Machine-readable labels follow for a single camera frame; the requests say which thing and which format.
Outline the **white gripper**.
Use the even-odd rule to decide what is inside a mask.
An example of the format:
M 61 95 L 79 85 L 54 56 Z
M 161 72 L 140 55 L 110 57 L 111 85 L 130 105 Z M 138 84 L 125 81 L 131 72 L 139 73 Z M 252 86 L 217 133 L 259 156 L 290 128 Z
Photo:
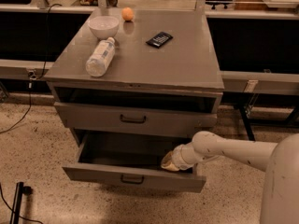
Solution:
M 203 155 L 194 149 L 192 143 L 177 146 L 173 152 L 169 151 L 161 160 L 161 167 L 166 171 L 177 172 L 193 168 L 203 160 Z

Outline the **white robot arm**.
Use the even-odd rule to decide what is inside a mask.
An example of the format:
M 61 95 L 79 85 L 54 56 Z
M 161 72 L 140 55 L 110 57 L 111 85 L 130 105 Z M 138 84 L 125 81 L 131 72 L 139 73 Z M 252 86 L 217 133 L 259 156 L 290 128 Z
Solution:
M 169 151 L 161 161 L 167 171 L 187 170 L 223 156 L 264 171 L 260 224 L 299 224 L 299 134 L 278 143 L 236 140 L 202 131 Z

